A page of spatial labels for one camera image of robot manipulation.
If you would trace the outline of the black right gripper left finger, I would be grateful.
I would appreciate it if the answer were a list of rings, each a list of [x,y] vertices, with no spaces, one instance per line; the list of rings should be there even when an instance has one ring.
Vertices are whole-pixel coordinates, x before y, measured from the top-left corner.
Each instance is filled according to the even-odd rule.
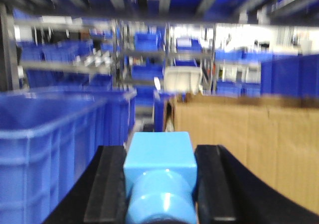
[[[123,224],[127,211],[122,146],[99,146],[46,224]]]

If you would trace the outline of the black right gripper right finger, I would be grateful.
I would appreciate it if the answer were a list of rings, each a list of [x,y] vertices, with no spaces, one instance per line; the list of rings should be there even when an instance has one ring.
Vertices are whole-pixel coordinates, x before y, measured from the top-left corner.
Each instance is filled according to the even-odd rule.
[[[201,224],[317,224],[319,216],[286,198],[222,145],[199,145],[196,201]]]

